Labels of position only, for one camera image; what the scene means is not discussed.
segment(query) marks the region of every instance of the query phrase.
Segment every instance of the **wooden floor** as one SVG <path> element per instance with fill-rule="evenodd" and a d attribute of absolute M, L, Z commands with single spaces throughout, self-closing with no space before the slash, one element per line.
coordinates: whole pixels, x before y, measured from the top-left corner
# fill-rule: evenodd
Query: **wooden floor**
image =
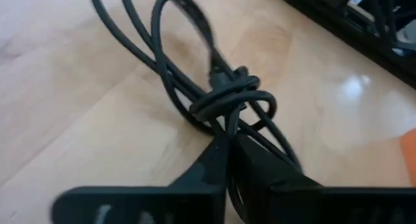
<path fill-rule="evenodd" d="M 154 1 L 135 0 L 147 25 Z M 415 90 L 282 0 L 196 1 L 224 56 L 276 96 L 274 121 L 308 176 L 410 185 L 397 137 L 416 127 Z M 120 0 L 104 2 L 146 48 Z M 209 143 L 90 0 L 0 0 L 0 25 L 1 224 L 48 223 L 55 196 L 74 186 L 168 184 Z M 207 51 L 186 18 L 170 5 L 162 28 L 167 55 L 207 88 Z"/>

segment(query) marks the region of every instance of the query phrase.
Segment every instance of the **wood grain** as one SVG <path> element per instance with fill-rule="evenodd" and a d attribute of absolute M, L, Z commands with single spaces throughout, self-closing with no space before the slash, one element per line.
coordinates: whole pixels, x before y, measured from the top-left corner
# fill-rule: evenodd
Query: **wood grain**
<path fill-rule="evenodd" d="M 154 0 L 134 1 L 148 26 Z M 397 137 L 416 126 L 414 90 L 282 0 L 196 1 L 224 56 L 276 96 L 274 121 L 307 175 L 410 185 Z M 104 2 L 149 52 L 120 0 Z M 162 18 L 166 54 L 208 88 L 198 33 L 172 5 Z M 74 186 L 168 184 L 209 143 L 90 0 L 0 0 L 0 24 L 0 223 L 48 223 L 55 196 Z M 227 222 L 240 223 L 230 206 Z"/>

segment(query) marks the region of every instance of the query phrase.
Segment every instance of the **black furniture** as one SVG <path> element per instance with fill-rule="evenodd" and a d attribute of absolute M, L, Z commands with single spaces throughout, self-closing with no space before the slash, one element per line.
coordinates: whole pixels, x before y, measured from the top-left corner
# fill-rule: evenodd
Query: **black furniture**
<path fill-rule="evenodd" d="M 285 0 L 416 88 L 416 0 Z"/>

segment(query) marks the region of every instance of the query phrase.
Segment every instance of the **power cord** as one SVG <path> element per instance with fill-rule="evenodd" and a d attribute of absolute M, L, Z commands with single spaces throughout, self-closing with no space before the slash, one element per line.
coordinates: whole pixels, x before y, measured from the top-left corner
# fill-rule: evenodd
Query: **power cord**
<path fill-rule="evenodd" d="M 213 136 L 227 134 L 230 143 L 233 143 L 233 139 L 237 133 L 250 136 L 272 155 L 278 157 L 287 165 L 296 168 L 298 171 L 302 171 L 299 159 L 296 157 L 291 145 L 272 121 L 277 110 L 276 99 L 268 92 L 257 90 L 260 85 L 260 80 L 255 76 L 248 75 L 247 68 L 239 67 L 235 71 L 231 69 L 217 51 L 211 27 L 203 12 L 193 0 L 172 1 L 188 16 L 189 20 L 199 30 L 201 37 L 205 40 L 209 49 L 211 68 L 209 76 L 210 84 L 213 87 L 213 90 L 209 93 L 206 93 L 198 85 L 193 83 L 163 52 L 161 43 L 161 12 L 163 6 L 170 0 L 156 0 L 151 14 L 151 34 L 146 30 L 140 20 L 132 0 L 122 1 L 131 23 L 153 52 L 155 60 L 140 50 L 117 27 L 101 0 L 92 0 L 92 3 L 98 16 L 110 33 L 127 50 L 161 76 L 170 100 L 186 120 L 207 134 Z M 185 108 L 179 100 L 176 90 L 192 102 L 189 109 Z M 267 112 L 261 108 L 258 101 L 266 101 L 268 103 Z M 246 103 L 251 106 L 259 117 L 259 121 L 253 125 L 247 124 L 239 117 L 240 111 L 246 108 Z M 220 116 L 224 116 L 225 118 L 225 129 L 223 129 L 217 120 Z M 258 132 L 263 127 L 266 127 L 277 139 L 283 152 Z M 231 202 L 238 215 L 245 223 L 248 223 L 246 208 L 239 195 L 239 187 L 236 185 L 232 171 L 229 176 L 227 188 Z"/>

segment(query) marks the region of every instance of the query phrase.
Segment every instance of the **coiled cable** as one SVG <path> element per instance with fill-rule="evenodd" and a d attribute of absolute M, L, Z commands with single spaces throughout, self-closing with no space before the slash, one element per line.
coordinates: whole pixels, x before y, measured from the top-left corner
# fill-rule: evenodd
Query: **coiled cable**
<path fill-rule="evenodd" d="M 92 3 L 98 16 L 110 33 L 127 50 L 160 75 L 170 100 L 189 123 L 200 131 L 213 136 L 216 134 L 227 134 L 230 142 L 233 141 L 233 138 L 239 132 L 251 136 L 271 154 L 284 161 L 287 165 L 301 171 L 301 165 L 292 147 L 272 121 L 277 110 L 276 99 L 268 92 L 257 90 L 260 85 L 259 78 L 248 75 L 248 70 L 245 67 L 240 67 L 235 71 L 231 69 L 216 49 L 211 26 L 193 0 L 172 1 L 188 16 L 188 19 L 191 20 L 193 26 L 196 27 L 201 37 L 205 40 L 209 50 L 211 67 L 209 74 L 212 78 L 213 90 L 209 93 L 203 91 L 165 55 L 161 42 L 161 12 L 163 6 L 168 1 L 171 0 L 156 0 L 151 13 L 150 34 L 140 20 L 132 0 L 122 0 L 131 23 L 153 52 L 155 60 L 139 49 L 118 28 L 109 16 L 101 0 L 92 0 Z M 192 102 L 189 109 L 180 101 L 176 90 Z M 261 108 L 258 101 L 266 101 L 268 103 L 267 112 Z M 246 103 L 251 106 L 259 117 L 259 121 L 253 125 L 247 124 L 239 117 L 240 111 L 245 107 Z M 220 116 L 225 117 L 225 129 L 223 129 L 217 120 Z M 263 127 L 266 127 L 277 139 L 283 152 L 258 132 Z M 244 202 L 239 195 L 239 189 L 232 174 L 229 178 L 228 192 L 238 215 L 243 221 L 248 223 Z"/>

